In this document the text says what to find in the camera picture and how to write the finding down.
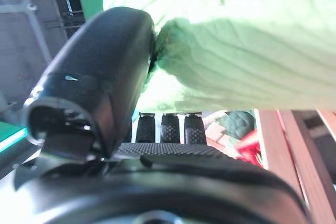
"black rubber tab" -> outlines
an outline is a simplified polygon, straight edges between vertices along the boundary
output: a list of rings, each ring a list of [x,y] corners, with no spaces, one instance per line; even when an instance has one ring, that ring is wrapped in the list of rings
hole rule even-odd
[[[175,114],[162,116],[161,143],[180,143],[179,118]]]

